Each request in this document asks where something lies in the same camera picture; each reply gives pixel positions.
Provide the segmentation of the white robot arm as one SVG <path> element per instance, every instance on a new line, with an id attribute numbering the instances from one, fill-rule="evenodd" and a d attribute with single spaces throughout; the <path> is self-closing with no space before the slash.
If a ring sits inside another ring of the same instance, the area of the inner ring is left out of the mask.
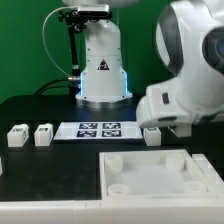
<path id="1" fill-rule="evenodd" d="M 111 8 L 140 0 L 62 0 L 82 19 L 86 62 L 75 99 L 93 108 L 132 97 L 119 61 L 120 30 L 107 20 Z M 224 0 L 176 0 L 156 25 L 156 49 L 174 75 L 146 88 L 136 109 L 140 128 L 191 127 L 224 120 Z"/>

